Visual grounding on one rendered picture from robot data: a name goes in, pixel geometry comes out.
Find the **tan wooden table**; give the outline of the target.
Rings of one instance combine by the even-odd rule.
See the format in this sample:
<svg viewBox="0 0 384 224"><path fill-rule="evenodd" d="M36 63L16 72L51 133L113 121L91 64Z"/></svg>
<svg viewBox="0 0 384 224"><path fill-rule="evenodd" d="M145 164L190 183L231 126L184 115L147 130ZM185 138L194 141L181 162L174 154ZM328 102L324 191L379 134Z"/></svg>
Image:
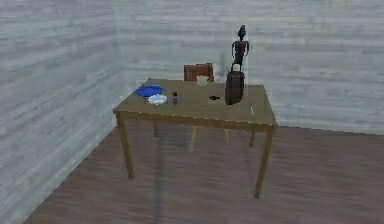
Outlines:
<svg viewBox="0 0 384 224"><path fill-rule="evenodd" d="M125 121L128 119L248 130L250 143L254 142L256 134L265 135L265 146L254 193L254 197L259 198L268 165L272 136L278 127L265 87L247 85L241 102L227 105L224 101L224 86L219 83L210 82L203 87L197 86L192 81L183 80L148 79L146 83L160 85L167 97L177 92L179 99L177 105L173 105L171 101L162 105L151 105L144 98L132 93L114 108L128 177L130 179L134 177L125 127ZM210 100L210 96L219 96L221 99ZM254 116L251 114L250 106L254 108Z"/></svg>

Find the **brown wooden chair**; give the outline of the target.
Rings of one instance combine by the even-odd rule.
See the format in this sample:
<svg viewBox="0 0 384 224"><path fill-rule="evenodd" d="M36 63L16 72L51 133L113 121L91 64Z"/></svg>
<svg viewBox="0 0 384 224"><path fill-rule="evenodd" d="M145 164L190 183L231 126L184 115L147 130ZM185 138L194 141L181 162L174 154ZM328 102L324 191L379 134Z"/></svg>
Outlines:
<svg viewBox="0 0 384 224"><path fill-rule="evenodd" d="M211 81L214 82L214 74L213 74L213 64L205 63L205 64L194 64L194 65L184 65L184 81L195 81L197 76L208 76ZM198 126L193 126L192 128L192 136L190 143L190 152L193 151L194 145L196 142ZM229 129L223 129L225 135L226 143L229 143Z"/></svg>

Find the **blue plate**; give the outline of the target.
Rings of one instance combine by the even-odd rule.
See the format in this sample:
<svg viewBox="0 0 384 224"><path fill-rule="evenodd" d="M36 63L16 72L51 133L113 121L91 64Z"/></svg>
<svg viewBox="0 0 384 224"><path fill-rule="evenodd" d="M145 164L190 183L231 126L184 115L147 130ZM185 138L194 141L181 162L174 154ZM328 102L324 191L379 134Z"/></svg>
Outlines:
<svg viewBox="0 0 384 224"><path fill-rule="evenodd" d="M151 97L153 95L161 94L162 92L163 88L159 85L142 86L135 90L135 94L142 97Z"/></svg>

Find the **dark brown figure statue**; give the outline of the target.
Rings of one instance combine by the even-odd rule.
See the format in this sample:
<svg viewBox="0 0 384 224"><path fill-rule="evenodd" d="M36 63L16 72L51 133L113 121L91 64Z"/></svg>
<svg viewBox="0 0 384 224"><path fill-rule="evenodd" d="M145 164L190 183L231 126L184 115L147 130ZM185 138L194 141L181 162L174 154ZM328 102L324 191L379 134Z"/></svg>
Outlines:
<svg viewBox="0 0 384 224"><path fill-rule="evenodd" d="M242 100L244 92L245 75L242 71L244 57L249 53L249 42L245 40L246 26L241 25L237 36L238 40L232 43L231 55L233 62L231 69L227 73L226 86L225 86L225 103L227 105L234 105Z"/></svg>

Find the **white bowl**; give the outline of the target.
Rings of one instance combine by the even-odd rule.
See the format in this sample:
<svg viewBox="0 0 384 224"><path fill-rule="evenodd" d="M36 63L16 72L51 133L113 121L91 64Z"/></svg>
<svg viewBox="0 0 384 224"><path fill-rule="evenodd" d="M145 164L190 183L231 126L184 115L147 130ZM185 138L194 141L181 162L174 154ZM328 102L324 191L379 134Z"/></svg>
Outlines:
<svg viewBox="0 0 384 224"><path fill-rule="evenodd" d="M152 95L148 98L148 103L153 105L161 105L167 102L168 98L162 94Z"/></svg>

